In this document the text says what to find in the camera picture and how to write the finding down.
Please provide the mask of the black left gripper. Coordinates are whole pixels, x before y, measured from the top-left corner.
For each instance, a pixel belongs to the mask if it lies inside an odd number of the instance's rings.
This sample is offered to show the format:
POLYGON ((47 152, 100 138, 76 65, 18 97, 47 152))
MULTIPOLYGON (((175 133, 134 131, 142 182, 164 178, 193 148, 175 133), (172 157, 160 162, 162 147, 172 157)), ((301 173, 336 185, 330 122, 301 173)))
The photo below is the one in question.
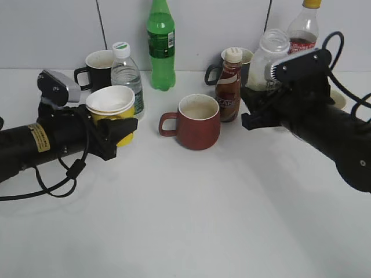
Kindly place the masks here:
POLYGON ((85 148, 87 153, 103 160, 113 159, 117 147, 133 141, 138 126, 136 118, 105 118, 95 125, 84 105, 56 110, 43 103, 38 106, 37 123, 43 127, 50 144, 50 150, 40 153, 39 160, 55 160, 85 148))

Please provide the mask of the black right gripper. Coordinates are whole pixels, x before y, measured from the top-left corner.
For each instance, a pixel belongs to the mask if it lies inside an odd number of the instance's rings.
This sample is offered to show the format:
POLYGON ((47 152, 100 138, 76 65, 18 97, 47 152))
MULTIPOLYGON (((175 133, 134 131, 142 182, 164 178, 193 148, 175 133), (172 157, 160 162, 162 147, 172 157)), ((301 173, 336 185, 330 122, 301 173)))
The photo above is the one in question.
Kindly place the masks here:
POLYGON ((324 73, 283 84, 270 91, 241 89, 241 99, 248 112, 241 115, 242 126, 248 130, 266 127, 287 127, 299 122, 316 109, 333 104, 330 85, 324 73))

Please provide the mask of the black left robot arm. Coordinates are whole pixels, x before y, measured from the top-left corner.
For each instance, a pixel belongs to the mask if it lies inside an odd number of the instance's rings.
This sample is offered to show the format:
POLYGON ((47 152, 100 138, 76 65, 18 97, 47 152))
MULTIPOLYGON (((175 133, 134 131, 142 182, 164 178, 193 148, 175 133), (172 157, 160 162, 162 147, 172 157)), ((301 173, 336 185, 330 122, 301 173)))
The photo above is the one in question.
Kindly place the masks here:
POLYGON ((118 143, 136 131, 137 125, 136 118, 94 123, 85 105, 60 110, 41 105, 36 123, 1 131, 1 181, 80 151, 105 161, 113 159, 118 143))

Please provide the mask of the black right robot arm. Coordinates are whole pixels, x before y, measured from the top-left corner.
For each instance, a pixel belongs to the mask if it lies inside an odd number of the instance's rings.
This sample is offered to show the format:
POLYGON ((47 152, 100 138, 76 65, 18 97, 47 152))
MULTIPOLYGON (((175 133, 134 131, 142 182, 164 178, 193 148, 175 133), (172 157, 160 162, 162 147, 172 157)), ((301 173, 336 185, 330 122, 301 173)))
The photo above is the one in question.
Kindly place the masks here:
POLYGON ((349 186, 370 192, 370 124, 330 103, 325 74, 291 81, 272 92, 245 88, 241 97, 249 110, 242 115, 244 128, 284 127, 334 161, 349 186))

